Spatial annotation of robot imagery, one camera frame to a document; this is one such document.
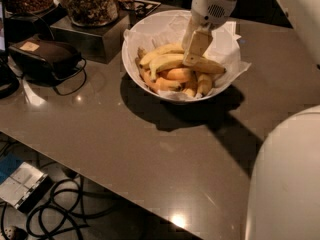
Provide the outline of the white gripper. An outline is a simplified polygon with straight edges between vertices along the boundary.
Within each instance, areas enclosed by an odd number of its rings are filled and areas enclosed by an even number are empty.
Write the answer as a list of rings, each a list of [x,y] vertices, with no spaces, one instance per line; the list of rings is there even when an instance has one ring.
[[[237,0],[192,0],[189,19],[182,48],[183,64],[195,65],[211,44],[212,29],[219,28],[231,15]]]

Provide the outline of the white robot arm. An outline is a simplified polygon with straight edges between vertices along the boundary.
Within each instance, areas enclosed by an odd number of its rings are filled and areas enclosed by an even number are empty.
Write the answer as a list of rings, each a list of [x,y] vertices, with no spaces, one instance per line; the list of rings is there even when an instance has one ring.
[[[237,0],[192,0],[183,62],[193,66]],[[320,0],[277,0],[320,63]],[[258,153],[251,177],[245,240],[320,240],[320,106],[279,124]]]

